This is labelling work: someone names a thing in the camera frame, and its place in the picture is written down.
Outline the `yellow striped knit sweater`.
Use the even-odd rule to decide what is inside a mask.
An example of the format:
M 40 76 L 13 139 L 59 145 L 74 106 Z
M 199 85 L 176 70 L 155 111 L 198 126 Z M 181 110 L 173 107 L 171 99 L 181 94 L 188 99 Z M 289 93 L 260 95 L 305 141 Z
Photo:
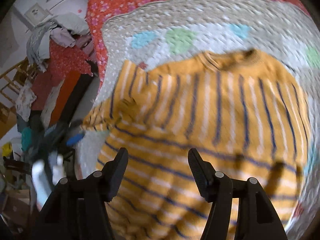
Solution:
M 258 50 L 204 51 L 150 71 L 126 60 L 111 95 L 82 128 L 108 132 L 97 168 L 128 150 L 120 189 L 106 205 L 125 239 L 200 238 L 210 204 L 191 174 L 191 148 L 231 178 L 257 178 L 286 224 L 311 134 L 305 92 Z

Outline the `quilted heart pattern blanket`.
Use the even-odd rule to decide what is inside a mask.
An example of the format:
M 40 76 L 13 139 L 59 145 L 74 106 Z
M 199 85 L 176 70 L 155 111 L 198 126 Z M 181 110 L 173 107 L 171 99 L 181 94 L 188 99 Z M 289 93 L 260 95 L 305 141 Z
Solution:
M 319 221 L 319 30 L 297 6 L 271 0 L 167 0 L 107 20 L 101 29 L 109 57 L 96 102 L 110 96 L 122 62 L 152 69 L 202 50 L 260 49 L 281 61 L 308 94 L 311 151 L 305 182 L 286 232 L 306 239 Z

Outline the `wooden chair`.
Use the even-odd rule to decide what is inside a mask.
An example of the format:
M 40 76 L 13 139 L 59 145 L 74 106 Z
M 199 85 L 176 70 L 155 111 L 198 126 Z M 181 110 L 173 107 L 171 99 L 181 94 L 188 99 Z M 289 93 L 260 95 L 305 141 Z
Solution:
M 14 113 L 14 96 L 18 96 L 24 85 L 33 83 L 37 76 L 37 66 L 30 64 L 26 57 L 1 74 L 1 122 L 7 123 L 10 113 Z

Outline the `pile of clothes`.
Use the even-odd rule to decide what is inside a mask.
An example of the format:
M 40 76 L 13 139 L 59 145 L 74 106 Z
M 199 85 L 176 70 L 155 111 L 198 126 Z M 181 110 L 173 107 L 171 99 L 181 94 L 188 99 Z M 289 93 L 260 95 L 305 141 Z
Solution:
M 93 76 L 93 40 L 87 22 L 71 12 L 39 23 L 26 44 L 26 59 L 35 80 L 24 85 L 15 103 L 18 120 L 44 110 L 49 93 L 64 82 L 69 95 L 82 77 Z

